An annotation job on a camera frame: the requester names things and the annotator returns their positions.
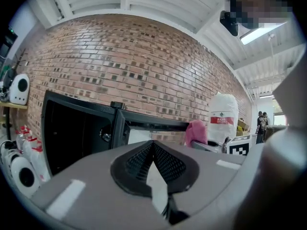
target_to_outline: window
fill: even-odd
[[[274,113],[274,125],[288,125],[286,116],[282,113]]]

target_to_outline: black microwave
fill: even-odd
[[[186,131],[189,123],[125,110],[46,91],[41,115],[42,142],[51,176],[93,153],[127,145],[131,129]]]

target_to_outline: white wall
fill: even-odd
[[[20,6],[9,23],[9,26],[14,30],[18,37],[11,47],[7,58],[14,58],[14,55],[16,54],[21,43],[28,33],[34,28],[36,23],[38,23],[36,16],[32,12],[29,4],[25,2],[22,6]]]
[[[252,121],[251,121],[251,133],[256,132],[257,128],[257,118],[258,112],[266,112],[269,118],[269,125],[273,125],[274,121],[274,106],[273,106],[273,97],[271,98],[263,98],[254,101],[254,105],[252,106]]]

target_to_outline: large water bottle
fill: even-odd
[[[226,137],[236,137],[238,115],[238,103],[233,95],[215,95],[209,103],[208,140],[223,143]]]
[[[21,126],[21,129],[20,131],[18,131],[18,135],[16,137],[17,148],[21,153],[23,152],[24,141],[27,139],[29,134],[30,134],[30,129],[26,128],[25,126]]]

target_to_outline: white sticker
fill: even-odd
[[[230,162],[226,162],[223,160],[219,160],[218,162],[216,162],[217,165],[229,168],[229,169],[234,169],[234,170],[238,170],[240,169],[241,165],[240,164],[236,164],[236,163],[230,163]]]
[[[62,220],[85,188],[85,183],[72,180],[71,184],[49,205],[46,212],[57,220]]]

